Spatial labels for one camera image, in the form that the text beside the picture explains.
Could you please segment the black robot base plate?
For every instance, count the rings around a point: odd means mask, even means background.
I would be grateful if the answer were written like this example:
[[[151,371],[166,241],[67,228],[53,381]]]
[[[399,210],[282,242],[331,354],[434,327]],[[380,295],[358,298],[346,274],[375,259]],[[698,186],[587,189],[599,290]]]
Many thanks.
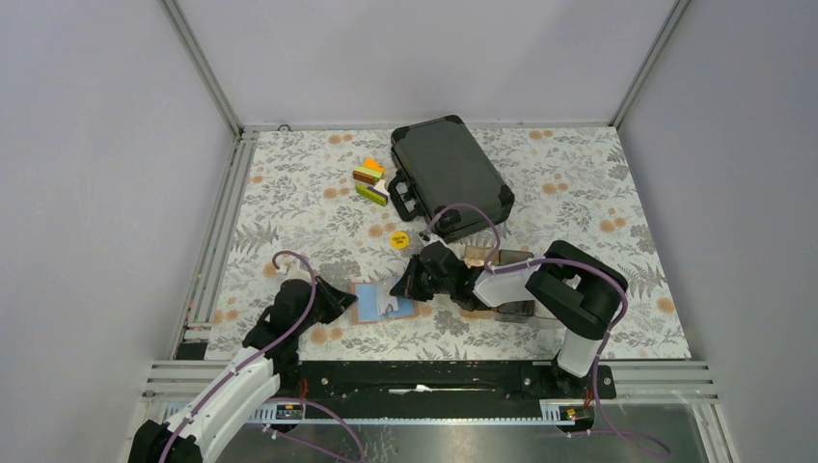
[[[274,396],[306,399],[308,420],[477,422],[537,420],[550,401],[583,407],[617,391],[608,367],[576,378],[554,361],[301,361]]]

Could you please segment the pink leather card holder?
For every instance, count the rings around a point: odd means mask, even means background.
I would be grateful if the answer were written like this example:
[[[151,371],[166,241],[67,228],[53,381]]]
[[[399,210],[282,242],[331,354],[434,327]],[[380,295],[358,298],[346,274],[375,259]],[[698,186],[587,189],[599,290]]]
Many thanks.
[[[391,294],[397,282],[398,277],[377,282],[353,282],[351,293],[357,301],[351,307],[352,323],[372,324],[417,317],[419,307],[416,301]]]

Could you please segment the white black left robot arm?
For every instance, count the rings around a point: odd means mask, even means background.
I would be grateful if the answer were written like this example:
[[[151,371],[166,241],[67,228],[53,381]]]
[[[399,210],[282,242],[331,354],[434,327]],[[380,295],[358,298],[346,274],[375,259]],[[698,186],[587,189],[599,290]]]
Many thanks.
[[[320,277],[286,280],[228,366],[179,412],[136,431],[129,462],[214,462],[251,415],[298,387],[300,336],[335,321],[357,296]]]

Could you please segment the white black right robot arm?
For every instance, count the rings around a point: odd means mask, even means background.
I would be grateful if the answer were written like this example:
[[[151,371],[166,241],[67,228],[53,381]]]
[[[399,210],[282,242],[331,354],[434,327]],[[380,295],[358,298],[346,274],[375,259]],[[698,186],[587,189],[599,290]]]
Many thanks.
[[[538,302],[565,327],[555,388],[576,397],[590,386],[610,331],[627,312],[627,289],[622,275],[566,241],[553,242],[539,258],[481,269],[435,241],[412,256],[390,294],[418,302],[445,294],[472,312]]]

